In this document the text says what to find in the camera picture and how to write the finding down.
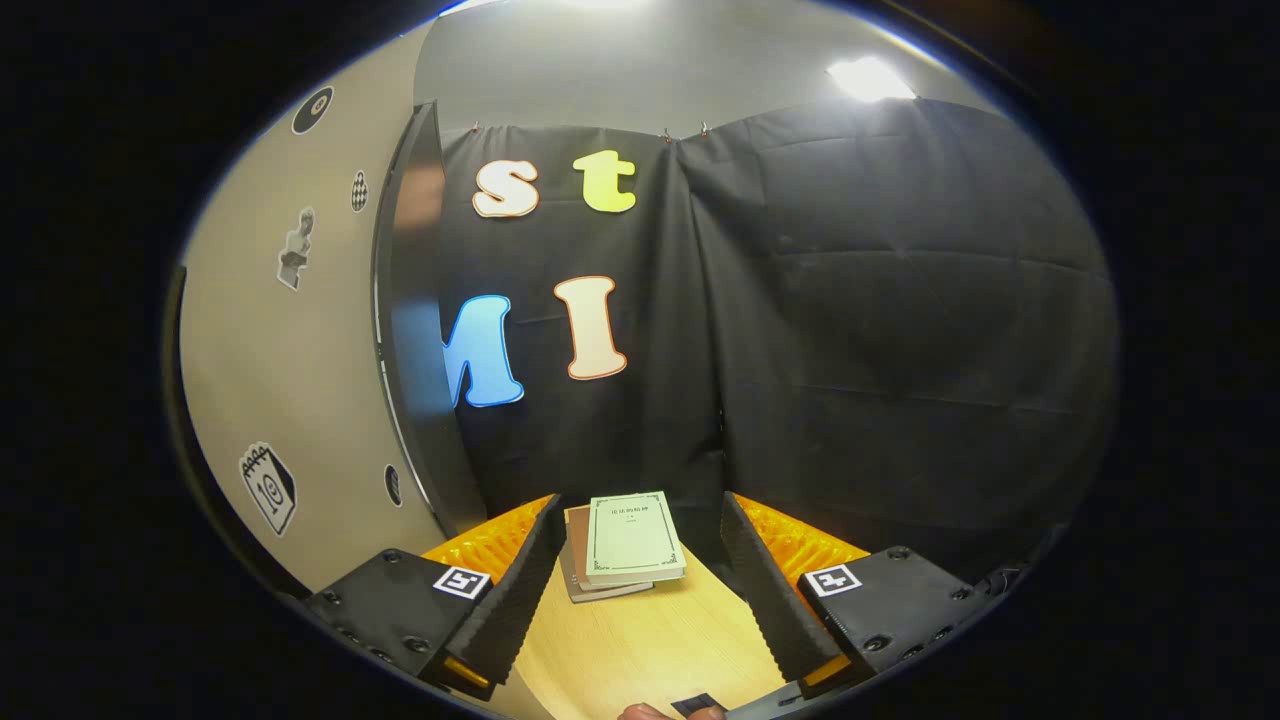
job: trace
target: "black fabric backdrop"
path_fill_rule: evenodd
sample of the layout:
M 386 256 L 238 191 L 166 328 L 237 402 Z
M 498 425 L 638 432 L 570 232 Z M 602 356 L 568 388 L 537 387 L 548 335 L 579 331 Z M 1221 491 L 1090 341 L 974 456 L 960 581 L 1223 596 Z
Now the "black fabric backdrop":
M 1088 218 L 1010 120 L 829 101 L 678 142 L 596 128 L 445 133 L 440 323 L 512 301 L 525 397 L 457 418 L 490 514 L 550 492 L 667 492 L 719 569 L 732 489 L 870 551 L 975 579 L 1069 518 L 1105 443 L 1117 324 Z M 576 158 L 635 163 L 621 214 Z M 480 218 L 475 174 L 529 160 L 541 201 Z M 627 368 L 573 380 L 552 288 L 608 275 Z

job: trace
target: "book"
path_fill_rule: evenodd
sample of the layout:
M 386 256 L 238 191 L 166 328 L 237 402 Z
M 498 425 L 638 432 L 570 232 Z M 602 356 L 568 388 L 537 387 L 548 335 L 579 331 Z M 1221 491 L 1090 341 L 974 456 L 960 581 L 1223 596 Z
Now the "book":
M 609 587 L 685 577 L 685 552 L 662 491 L 593 497 L 586 582 Z
M 568 598 L 572 602 L 591 602 L 593 600 L 618 597 L 653 588 L 653 583 L 632 583 L 630 585 L 596 588 L 594 591 L 582 589 L 577 583 L 577 575 L 573 573 L 573 543 L 568 539 L 564 541 L 564 547 L 561 548 L 561 571 L 564 574 L 564 589 L 568 591 Z

